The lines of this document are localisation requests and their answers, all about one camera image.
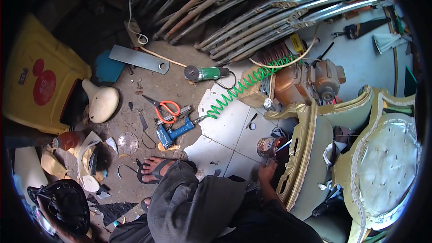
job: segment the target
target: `person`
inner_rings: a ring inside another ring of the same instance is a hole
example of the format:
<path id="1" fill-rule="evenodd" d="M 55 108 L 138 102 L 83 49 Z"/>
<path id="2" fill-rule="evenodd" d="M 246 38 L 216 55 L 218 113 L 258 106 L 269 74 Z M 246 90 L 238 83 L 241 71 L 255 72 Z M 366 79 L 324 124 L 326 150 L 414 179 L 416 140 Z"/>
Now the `person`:
<path id="1" fill-rule="evenodd" d="M 109 243 L 322 242 L 313 228 L 286 211 L 271 187 L 276 167 L 274 160 L 260 166 L 259 185 L 237 176 L 199 181 L 192 162 L 151 157 L 141 180 L 159 185 L 141 203 L 147 213 L 118 225 Z"/>

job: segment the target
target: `green coiled air hose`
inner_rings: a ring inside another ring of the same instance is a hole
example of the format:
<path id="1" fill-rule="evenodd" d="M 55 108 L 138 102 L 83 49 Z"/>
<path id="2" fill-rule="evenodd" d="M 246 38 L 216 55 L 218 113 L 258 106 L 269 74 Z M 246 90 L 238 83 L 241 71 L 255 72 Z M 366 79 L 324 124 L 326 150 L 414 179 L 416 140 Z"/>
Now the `green coiled air hose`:
<path id="1" fill-rule="evenodd" d="M 292 62 L 293 60 L 297 59 L 296 56 L 289 55 L 289 58 L 287 56 L 284 56 L 283 58 L 278 58 L 278 60 L 273 60 L 269 65 L 270 66 L 283 66 L 288 64 L 289 62 Z M 282 69 L 282 67 L 277 68 L 267 68 L 267 67 L 260 67 L 257 69 L 257 71 L 254 71 L 252 73 L 253 77 L 249 74 L 248 78 L 250 81 L 248 81 L 245 77 L 243 78 L 244 85 L 241 83 L 241 81 L 238 82 L 238 87 L 233 86 L 232 90 L 227 90 L 228 97 L 222 94 L 222 100 L 220 101 L 216 99 L 216 102 L 219 106 L 211 105 L 210 107 L 212 110 L 207 111 L 207 115 L 203 116 L 203 118 L 211 117 L 214 119 L 217 119 L 217 115 L 220 115 L 219 111 L 223 111 L 224 106 L 228 106 L 228 102 L 231 102 L 234 100 L 234 98 L 237 98 L 240 94 L 243 94 L 244 90 L 249 89 L 250 86 L 258 83 L 259 81 L 263 80 L 264 78 L 268 77 L 269 75 L 272 75 L 273 73 L 277 72 L 278 70 Z"/>

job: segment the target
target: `can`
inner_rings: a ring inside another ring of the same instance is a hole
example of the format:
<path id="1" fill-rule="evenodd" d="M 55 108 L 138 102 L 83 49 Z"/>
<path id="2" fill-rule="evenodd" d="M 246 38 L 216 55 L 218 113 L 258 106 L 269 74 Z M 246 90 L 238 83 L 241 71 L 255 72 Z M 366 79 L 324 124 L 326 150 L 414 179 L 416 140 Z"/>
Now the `can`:
<path id="1" fill-rule="evenodd" d="M 288 142 L 288 139 L 285 138 L 285 137 L 261 138 L 258 141 L 258 144 L 257 144 L 257 147 L 256 147 L 256 152 L 258 153 L 258 155 L 260 155 L 261 157 L 264 157 L 264 158 L 279 159 L 279 158 L 277 158 L 277 156 L 275 154 L 275 151 L 279 147 L 281 147 L 284 144 L 286 144 L 287 142 Z M 280 155 L 285 155 L 286 153 L 288 153 L 288 150 L 289 150 L 289 147 L 286 147 L 286 148 L 282 149 L 281 151 L 279 151 L 278 155 L 279 155 L 279 153 L 281 153 Z"/>

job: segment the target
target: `yellow tag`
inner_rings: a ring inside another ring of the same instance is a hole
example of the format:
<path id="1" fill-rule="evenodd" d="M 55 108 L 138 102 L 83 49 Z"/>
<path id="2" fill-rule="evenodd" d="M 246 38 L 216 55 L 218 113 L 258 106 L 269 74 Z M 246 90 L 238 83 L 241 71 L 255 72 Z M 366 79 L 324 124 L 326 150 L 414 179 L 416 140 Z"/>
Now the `yellow tag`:
<path id="1" fill-rule="evenodd" d="M 293 34 L 289 37 L 291 40 L 292 45 L 294 46 L 294 50 L 296 53 L 304 53 L 305 50 L 303 49 L 302 42 L 300 41 L 300 37 L 298 34 Z"/>

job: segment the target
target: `gray pants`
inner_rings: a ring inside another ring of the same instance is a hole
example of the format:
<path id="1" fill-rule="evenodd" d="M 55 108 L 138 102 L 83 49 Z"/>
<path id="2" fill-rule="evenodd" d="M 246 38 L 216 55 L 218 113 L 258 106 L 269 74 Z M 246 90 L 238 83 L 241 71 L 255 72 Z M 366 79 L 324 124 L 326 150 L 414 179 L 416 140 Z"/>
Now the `gray pants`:
<path id="1" fill-rule="evenodd" d="M 199 182 L 190 165 L 176 161 L 152 196 L 148 215 L 116 227 L 109 242 L 211 242 L 228 226 L 252 181 L 206 176 Z"/>

